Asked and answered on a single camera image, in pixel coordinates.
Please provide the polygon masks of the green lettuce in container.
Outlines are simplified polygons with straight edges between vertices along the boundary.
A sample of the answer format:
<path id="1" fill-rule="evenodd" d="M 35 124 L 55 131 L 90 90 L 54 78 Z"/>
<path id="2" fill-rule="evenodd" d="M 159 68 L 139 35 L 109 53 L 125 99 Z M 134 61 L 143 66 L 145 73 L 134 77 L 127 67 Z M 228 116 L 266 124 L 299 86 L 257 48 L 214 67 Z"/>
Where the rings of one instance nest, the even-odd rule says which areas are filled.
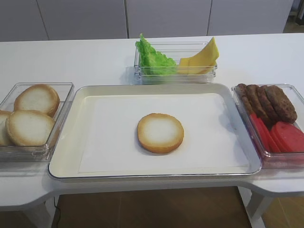
<path id="1" fill-rule="evenodd" d="M 140 40 L 135 43 L 140 53 L 140 66 L 147 75 L 175 75 L 176 62 L 155 48 L 140 34 Z"/>

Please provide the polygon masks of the white parchment paper sheet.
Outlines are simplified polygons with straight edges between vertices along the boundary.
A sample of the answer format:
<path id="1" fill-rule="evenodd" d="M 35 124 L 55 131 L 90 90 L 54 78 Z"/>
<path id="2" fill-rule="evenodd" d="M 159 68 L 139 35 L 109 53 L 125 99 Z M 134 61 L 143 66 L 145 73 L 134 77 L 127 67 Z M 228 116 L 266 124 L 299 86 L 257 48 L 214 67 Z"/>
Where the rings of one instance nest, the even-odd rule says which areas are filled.
<path id="1" fill-rule="evenodd" d="M 79 172 L 108 176 L 247 173 L 250 163 L 218 94 L 126 95 L 94 98 Z M 139 120 L 169 114 L 184 128 L 182 144 L 156 155 L 137 140 Z"/>

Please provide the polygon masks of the clear bun container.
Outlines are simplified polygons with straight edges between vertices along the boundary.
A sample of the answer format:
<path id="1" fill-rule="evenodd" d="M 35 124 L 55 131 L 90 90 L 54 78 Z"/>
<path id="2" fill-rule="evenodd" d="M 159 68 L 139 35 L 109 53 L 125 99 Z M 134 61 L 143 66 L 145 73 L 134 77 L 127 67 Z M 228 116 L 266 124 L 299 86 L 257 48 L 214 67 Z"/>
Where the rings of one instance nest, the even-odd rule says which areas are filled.
<path id="1" fill-rule="evenodd" d="M 47 139 L 47 142 L 42 146 L 2 146 L 0 145 L 0 160 L 3 162 L 41 162 L 50 160 L 55 145 L 58 141 L 61 128 L 69 108 L 72 104 L 74 94 L 74 85 L 71 82 L 65 83 L 17 83 L 10 90 L 7 96 L 0 104 L 0 110 L 14 112 L 15 99 L 27 88 L 45 84 L 51 86 L 58 94 L 60 104 L 54 117 L 55 121 L 53 129 Z"/>

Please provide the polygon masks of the white metal baking tray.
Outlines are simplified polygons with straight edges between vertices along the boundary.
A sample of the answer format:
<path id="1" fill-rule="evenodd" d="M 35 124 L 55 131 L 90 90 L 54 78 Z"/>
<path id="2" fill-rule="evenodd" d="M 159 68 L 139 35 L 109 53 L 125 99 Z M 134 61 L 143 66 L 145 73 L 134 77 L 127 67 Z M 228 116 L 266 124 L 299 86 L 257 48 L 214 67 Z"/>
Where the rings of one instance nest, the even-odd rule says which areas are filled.
<path id="1" fill-rule="evenodd" d="M 137 139 L 140 119 L 169 114 L 182 144 L 157 155 Z M 262 162 L 222 84 L 95 85 L 80 88 L 49 172 L 56 178 L 251 175 Z"/>

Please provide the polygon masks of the white table leg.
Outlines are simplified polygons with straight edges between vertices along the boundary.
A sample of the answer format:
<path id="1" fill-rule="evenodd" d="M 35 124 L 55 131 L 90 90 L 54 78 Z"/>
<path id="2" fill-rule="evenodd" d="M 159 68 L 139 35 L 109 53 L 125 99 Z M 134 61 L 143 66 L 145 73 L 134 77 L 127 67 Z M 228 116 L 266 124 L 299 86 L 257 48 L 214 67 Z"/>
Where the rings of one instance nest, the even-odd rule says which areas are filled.
<path id="1" fill-rule="evenodd" d="M 238 191 L 243 201 L 251 227 L 265 228 L 262 215 L 274 198 L 263 196 L 244 187 L 238 187 Z"/>

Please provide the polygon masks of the rear red tomato slices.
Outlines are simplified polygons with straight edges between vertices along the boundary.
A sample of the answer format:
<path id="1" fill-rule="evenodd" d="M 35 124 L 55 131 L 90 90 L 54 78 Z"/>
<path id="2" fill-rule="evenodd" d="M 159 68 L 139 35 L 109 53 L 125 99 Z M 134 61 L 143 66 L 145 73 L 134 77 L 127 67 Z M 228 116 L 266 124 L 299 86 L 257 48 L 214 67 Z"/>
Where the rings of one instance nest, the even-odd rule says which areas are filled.
<path id="1" fill-rule="evenodd" d="M 260 137 L 264 149 L 270 153 L 281 153 L 282 147 L 278 144 L 278 139 L 275 134 L 267 129 L 264 122 L 258 118 L 255 113 L 250 114 L 250 119 Z"/>

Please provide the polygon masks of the front brown meat patty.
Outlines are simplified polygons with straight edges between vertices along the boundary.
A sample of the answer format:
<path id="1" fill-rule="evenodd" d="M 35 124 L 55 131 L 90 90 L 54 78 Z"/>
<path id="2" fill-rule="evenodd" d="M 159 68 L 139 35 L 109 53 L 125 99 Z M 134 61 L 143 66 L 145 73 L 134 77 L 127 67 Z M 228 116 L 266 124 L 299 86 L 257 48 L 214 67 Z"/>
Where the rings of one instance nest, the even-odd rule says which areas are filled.
<path id="1" fill-rule="evenodd" d="M 281 121 L 293 124 L 297 120 L 297 113 L 283 90 L 276 85 L 271 85 L 266 87 L 265 91 Z"/>

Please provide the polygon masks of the back bun half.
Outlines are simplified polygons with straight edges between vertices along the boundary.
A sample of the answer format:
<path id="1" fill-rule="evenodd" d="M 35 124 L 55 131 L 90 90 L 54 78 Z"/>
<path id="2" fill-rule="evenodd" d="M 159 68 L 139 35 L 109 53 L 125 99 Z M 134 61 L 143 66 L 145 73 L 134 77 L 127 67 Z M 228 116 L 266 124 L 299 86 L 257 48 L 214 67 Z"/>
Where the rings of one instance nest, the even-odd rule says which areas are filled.
<path id="1" fill-rule="evenodd" d="M 24 90 L 15 99 L 14 111 L 35 110 L 54 117 L 59 104 L 59 96 L 51 86 L 37 84 Z"/>

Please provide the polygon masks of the front left bun half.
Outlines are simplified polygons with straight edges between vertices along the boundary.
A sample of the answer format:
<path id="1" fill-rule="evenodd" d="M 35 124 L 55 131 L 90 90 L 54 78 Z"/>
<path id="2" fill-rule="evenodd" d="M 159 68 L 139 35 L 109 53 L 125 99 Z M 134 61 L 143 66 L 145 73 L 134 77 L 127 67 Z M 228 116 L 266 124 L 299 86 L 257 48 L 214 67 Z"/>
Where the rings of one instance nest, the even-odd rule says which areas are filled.
<path id="1" fill-rule="evenodd" d="M 0 111 L 0 144 L 2 146 L 12 146 L 14 144 L 10 140 L 6 129 L 6 120 L 10 114 L 9 111 Z"/>

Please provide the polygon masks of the clear patty tomato container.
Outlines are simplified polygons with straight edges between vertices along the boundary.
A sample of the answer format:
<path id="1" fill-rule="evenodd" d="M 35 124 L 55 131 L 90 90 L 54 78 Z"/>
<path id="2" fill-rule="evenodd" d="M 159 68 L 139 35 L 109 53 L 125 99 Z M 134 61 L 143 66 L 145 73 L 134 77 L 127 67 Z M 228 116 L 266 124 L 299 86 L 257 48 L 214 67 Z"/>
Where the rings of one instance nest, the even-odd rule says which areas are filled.
<path id="1" fill-rule="evenodd" d="M 297 120 L 292 123 L 296 128 L 304 132 L 304 99 L 298 93 L 298 91 L 292 85 L 277 84 L 275 85 L 283 90 L 287 95 L 289 100 L 292 102 L 295 111 L 297 113 Z M 278 144 L 282 147 L 281 153 L 270 153 L 267 152 L 260 140 L 259 135 L 250 119 L 250 115 L 247 114 L 242 101 L 240 100 L 237 92 L 236 86 L 233 87 L 234 99 L 238 111 L 243 119 L 243 122 L 247 128 L 247 131 L 256 147 L 257 154 L 262 160 L 262 166 L 265 169 L 278 169 L 278 168 L 302 168 L 304 166 L 304 152 L 288 152 L 287 149 L 282 145 L 278 140 Z M 269 131 L 272 130 L 272 127 L 276 124 L 273 122 L 271 127 L 267 127 Z"/>

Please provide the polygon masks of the back brown meat patty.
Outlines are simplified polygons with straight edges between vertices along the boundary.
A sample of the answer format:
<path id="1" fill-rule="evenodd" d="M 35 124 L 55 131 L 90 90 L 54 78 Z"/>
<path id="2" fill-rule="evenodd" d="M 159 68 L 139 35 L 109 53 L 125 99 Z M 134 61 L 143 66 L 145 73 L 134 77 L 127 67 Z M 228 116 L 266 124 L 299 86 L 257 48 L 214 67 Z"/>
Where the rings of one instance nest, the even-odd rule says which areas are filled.
<path id="1" fill-rule="evenodd" d="M 237 92 L 240 100 L 242 101 L 247 114 L 251 115 L 254 111 L 253 111 L 250 101 L 247 97 L 247 86 L 245 84 L 238 84 L 236 86 L 236 92 Z"/>

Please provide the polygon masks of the brown meat patty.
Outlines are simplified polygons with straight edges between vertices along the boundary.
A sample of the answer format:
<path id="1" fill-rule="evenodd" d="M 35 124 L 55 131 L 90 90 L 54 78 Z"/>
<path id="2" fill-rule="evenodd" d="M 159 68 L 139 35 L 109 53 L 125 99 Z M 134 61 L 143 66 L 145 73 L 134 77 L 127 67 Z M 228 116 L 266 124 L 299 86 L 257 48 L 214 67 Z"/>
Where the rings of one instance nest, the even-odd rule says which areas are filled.
<path id="1" fill-rule="evenodd" d="M 283 90 L 276 85 L 271 85 L 266 87 L 265 91 L 281 121 L 293 124 L 297 120 L 297 113 Z"/>
<path id="2" fill-rule="evenodd" d="M 259 101 L 257 88 L 258 88 L 257 85 L 247 85 L 247 97 L 257 117 L 261 118 L 261 120 L 266 125 L 266 127 L 271 127 L 273 125 L 273 122 L 268 117 L 267 113 L 265 112 Z"/>
<path id="3" fill-rule="evenodd" d="M 268 117 L 273 122 L 276 123 L 280 120 L 280 118 L 279 118 L 278 114 L 276 113 L 276 111 L 274 110 L 271 102 L 268 100 L 265 89 L 266 89 L 266 85 L 257 88 L 258 99 L 259 99 L 264 111 L 268 115 Z"/>
<path id="4" fill-rule="evenodd" d="M 250 101 L 247 97 L 247 86 L 245 84 L 238 84 L 236 86 L 236 92 L 237 92 L 240 100 L 242 101 L 247 114 L 251 115 L 254 111 L 253 111 Z"/>

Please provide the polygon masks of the clear lettuce cheese container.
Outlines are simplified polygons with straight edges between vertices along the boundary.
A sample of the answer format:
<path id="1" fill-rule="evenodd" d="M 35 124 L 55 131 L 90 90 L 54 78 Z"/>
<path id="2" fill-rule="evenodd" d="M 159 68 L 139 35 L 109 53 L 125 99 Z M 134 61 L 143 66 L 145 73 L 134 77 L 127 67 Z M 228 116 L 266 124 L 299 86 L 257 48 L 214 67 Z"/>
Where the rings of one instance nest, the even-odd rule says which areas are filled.
<path id="1" fill-rule="evenodd" d="M 176 67 L 143 67 L 141 54 L 135 49 L 134 80 L 141 85 L 172 84 L 172 83 L 212 83 L 216 76 L 217 65 L 198 67 L 199 73 L 195 74 L 195 67 L 178 65 L 183 57 L 191 57 L 199 53 L 206 45 L 205 41 L 193 42 L 152 42 L 155 50 L 175 61 Z"/>

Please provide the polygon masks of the bun half on tray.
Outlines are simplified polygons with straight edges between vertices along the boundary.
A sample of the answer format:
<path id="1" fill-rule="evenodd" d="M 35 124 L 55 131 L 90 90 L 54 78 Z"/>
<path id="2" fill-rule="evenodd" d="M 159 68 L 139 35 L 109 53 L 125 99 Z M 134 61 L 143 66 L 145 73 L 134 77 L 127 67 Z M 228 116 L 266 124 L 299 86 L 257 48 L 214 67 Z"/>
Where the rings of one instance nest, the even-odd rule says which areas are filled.
<path id="1" fill-rule="evenodd" d="M 180 121 L 171 115 L 151 113 L 138 122 L 137 138 L 144 149 L 166 154 L 182 144 L 184 128 Z"/>

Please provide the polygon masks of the yellow cheese slices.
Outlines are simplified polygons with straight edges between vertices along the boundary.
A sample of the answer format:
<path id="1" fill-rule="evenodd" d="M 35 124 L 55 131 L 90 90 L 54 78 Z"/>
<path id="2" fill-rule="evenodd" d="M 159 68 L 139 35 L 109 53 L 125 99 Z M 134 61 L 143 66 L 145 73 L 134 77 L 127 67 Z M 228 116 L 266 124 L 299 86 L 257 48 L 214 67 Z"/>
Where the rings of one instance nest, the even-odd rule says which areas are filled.
<path id="1" fill-rule="evenodd" d="M 206 74 L 216 65 L 219 51 L 213 37 L 209 43 L 196 55 L 181 58 L 178 66 L 178 74 L 201 75 Z"/>

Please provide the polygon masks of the front red tomato slice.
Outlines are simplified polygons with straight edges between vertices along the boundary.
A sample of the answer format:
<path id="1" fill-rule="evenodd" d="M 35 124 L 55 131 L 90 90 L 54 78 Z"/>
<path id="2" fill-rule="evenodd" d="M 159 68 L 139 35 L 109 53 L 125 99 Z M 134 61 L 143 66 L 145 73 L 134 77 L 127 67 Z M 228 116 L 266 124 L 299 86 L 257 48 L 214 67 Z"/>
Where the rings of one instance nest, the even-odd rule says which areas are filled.
<path id="1" fill-rule="evenodd" d="M 304 133 L 294 125 L 277 122 L 271 130 L 288 152 L 304 152 Z"/>

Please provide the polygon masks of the front right bun half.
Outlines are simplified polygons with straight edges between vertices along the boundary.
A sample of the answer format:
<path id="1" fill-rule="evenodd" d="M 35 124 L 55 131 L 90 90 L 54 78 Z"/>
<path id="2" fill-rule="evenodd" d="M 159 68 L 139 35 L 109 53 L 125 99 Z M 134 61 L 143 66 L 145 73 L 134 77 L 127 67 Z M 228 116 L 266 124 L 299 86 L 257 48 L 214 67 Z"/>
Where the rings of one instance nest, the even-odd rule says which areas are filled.
<path id="1" fill-rule="evenodd" d="M 5 123 L 9 138 L 17 146 L 42 146 L 47 142 L 55 121 L 35 110 L 12 112 Z"/>

